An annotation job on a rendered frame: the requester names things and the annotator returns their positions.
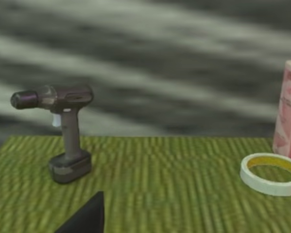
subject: pink bottle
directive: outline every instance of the pink bottle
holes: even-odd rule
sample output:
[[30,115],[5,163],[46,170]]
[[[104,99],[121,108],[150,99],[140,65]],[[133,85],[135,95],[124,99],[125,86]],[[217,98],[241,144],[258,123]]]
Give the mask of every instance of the pink bottle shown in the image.
[[291,158],[291,61],[287,61],[285,66],[273,151]]

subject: cordless drill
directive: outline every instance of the cordless drill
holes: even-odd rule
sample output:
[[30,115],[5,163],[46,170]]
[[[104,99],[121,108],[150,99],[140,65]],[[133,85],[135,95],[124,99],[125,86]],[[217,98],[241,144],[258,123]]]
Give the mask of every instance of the cordless drill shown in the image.
[[91,154],[80,147],[78,112],[93,101],[88,85],[46,85],[16,92],[10,102],[16,109],[42,108],[53,113],[53,126],[62,128],[65,152],[49,161],[52,179],[72,182],[91,171]]

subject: white tape ring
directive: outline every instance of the white tape ring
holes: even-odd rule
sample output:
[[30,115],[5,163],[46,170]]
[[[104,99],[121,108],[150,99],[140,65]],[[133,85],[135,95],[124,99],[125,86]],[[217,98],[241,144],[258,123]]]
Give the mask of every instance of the white tape ring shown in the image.
[[277,166],[291,172],[291,159],[272,153],[256,153],[245,157],[241,162],[240,177],[250,188],[267,195],[291,196],[291,182],[273,182],[263,179],[250,171],[254,166]]

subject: dark pointed object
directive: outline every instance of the dark pointed object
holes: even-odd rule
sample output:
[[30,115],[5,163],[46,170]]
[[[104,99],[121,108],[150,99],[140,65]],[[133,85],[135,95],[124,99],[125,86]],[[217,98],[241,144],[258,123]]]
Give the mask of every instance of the dark pointed object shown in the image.
[[55,233],[104,233],[103,192],[97,192]]

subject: green table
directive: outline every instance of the green table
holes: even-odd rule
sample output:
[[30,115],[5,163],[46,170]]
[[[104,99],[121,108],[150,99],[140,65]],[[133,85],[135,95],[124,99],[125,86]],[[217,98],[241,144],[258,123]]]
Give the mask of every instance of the green table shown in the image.
[[[97,191],[106,233],[291,233],[291,197],[251,190],[240,162],[265,138],[82,137],[93,171],[59,185],[60,137],[15,136],[0,149],[0,233],[53,233]],[[267,170],[278,179],[284,173]]]

